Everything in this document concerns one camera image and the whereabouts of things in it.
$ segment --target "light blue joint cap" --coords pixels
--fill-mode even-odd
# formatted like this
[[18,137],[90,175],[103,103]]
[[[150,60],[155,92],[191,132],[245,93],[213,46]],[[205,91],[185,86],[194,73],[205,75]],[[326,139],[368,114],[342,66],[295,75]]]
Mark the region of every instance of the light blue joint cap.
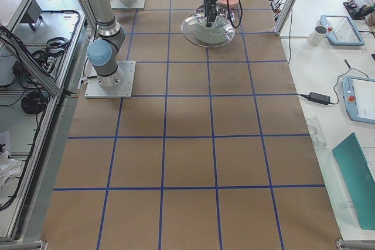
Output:
[[95,40],[87,48],[87,57],[93,66],[102,67],[112,57],[111,45],[103,39]]

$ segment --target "teal folder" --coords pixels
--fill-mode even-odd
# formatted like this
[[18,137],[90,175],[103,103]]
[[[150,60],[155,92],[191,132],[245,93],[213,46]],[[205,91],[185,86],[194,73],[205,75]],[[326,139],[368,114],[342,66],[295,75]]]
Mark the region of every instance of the teal folder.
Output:
[[375,230],[375,181],[355,133],[333,149],[352,198],[360,228]]

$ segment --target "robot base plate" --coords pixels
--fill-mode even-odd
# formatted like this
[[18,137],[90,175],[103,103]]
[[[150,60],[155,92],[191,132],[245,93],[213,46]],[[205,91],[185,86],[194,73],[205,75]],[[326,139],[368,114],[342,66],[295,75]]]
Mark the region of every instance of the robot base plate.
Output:
[[[103,88],[97,80],[89,81],[85,93],[86,98],[131,98],[133,90],[135,61],[118,61],[118,66],[124,71],[124,81],[115,87]],[[96,76],[96,71],[92,69],[91,76]]]
[[126,6],[119,0],[111,0],[111,7],[113,10],[134,10],[134,9],[145,9],[146,0],[137,0],[130,6]]

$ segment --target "power adapter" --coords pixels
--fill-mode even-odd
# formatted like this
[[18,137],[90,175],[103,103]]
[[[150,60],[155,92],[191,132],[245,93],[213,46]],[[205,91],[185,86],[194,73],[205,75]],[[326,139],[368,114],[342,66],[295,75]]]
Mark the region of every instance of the power adapter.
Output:
[[20,61],[16,61],[12,67],[13,73],[16,75],[20,75],[23,73],[28,73],[28,71],[23,67]]
[[315,92],[310,92],[310,94],[308,94],[308,95],[304,95],[304,94],[299,94],[299,95],[301,97],[306,98],[309,101],[317,102],[318,104],[322,104],[322,105],[331,104],[330,96],[318,94],[318,93],[315,93]]

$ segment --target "white mug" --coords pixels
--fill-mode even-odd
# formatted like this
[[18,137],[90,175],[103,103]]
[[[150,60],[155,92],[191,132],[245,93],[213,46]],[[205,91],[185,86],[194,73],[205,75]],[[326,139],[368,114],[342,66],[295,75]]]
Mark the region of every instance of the white mug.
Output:
[[317,46],[327,34],[325,26],[315,26],[315,29],[307,37],[307,42],[311,45]]

